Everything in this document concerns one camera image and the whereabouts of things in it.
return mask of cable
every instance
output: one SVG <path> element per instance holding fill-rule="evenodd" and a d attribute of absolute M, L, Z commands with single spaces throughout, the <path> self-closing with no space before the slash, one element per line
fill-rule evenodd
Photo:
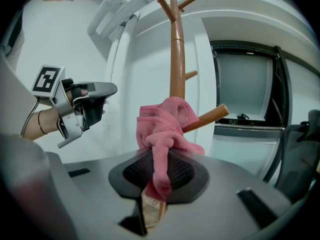
<path fill-rule="evenodd" d="M 36 99 L 36 103 L 34 104 L 33 108 L 31 109 L 28 117 L 26 118 L 26 120 L 25 120 L 25 122 L 24 122 L 22 131 L 21 131 L 21 136 L 22 136 L 22 137 L 25 135 L 25 130 L 26 130 L 27 125 L 28 125 L 28 123 L 29 123 L 29 121 L 30 121 L 30 118 L 31 118 L 31 116 L 33 115 L 33 113 L 35 112 L 35 110 L 37 109 L 38 105 L 39 105 L 39 98 Z"/>

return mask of wrist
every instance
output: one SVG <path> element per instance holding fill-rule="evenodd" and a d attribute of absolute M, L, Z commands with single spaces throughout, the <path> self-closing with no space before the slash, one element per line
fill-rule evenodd
<path fill-rule="evenodd" d="M 54 107 L 41 111 L 39 115 L 39 123 L 44 133 L 52 133 L 57 131 L 58 112 Z"/>

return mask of wooden pole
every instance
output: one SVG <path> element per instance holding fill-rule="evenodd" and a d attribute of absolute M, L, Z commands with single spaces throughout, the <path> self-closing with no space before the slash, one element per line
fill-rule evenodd
<path fill-rule="evenodd" d="M 176 21 L 171 23 L 170 97 L 185 99 L 185 39 L 178 0 L 170 0 L 170 7 L 173 16 L 176 18 Z"/>
<path fill-rule="evenodd" d="M 165 215 L 166 206 L 167 206 L 167 204 L 166 204 L 165 202 L 160 202 L 160 203 L 159 203 L 159 214 L 158 214 L 158 219 L 159 219 L 159 221 L 160 221 L 161 218 Z"/>
<path fill-rule="evenodd" d="M 220 106 L 217 106 L 215 109 L 200 116 L 198 122 L 190 124 L 186 128 L 183 128 L 182 131 L 183 131 L 183 133 L 193 131 L 193 130 L 198 129 L 202 126 L 206 126 L 214 121 L 217 121 L 221 118 L 224 118 L 227 115 L 229 115 L 229 111 L 228 111 L 226 105 L 221 104 Z"/>
<path fill-rule="evenodd" d="M 182 4 L 179 4 L 179 6 L 178 6 L 179 10 L 182 10 L 183 8 L 190 5 L 194 1 L 195 0 L 185 0 L 184 2 L 182 2 Z"/>
<path fill-rule="evenodd" d="M 188 80 L 190 78 L 193 78 L 194 76 L 196 76 L 198 74 L 197 71 L 191 71 L 191 72 L 188 72 L 188 73 L 185 73 L 185 80 Z"/>
<path fill-rule="evenodd" d="M 171 23 L 175 22 L 177 20 L 177 18 L 175 18 L 175 16 L 173 15 L 167 2 L 165 0 L 157 0 L 157 1 L 161 5 L 161 7 L 163 8 L 165 14 L 168 16 Z"/>

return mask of bracelet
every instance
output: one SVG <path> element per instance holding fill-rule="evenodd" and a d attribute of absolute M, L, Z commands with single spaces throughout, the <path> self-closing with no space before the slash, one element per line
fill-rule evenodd
<path fill-rule="evenodd" d="M 41 111 L 39 112 L 39 114 L 38 114 L 38 125 L 39 125 L 39 128 L 40 128 L 41 132 L 42 132 L 44 135 L 47 135 L 47 133 L 45 133 L 44 130 L 42 130 L 42 127 L 41 127 L 40 121 L 39 121 L 39 116 L 40 116 L 40 113 L 41 113 L 42 111 L 43 111 L 43 110 L 41 110 Z"/>

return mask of mesh vent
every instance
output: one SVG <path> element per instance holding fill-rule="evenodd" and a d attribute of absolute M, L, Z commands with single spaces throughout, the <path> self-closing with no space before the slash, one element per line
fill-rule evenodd
<path fill-rule="evenodd" d="M 171 182 L 172 191 L 186 185 L 195 176 L 193 166 L 168 153 L 167 175 Z"/>
<path fill-rule="evenodd" d="M 124 169 L 123 177 L 132 184 L 144 189 L 154 174 L 152 152 Z"/>

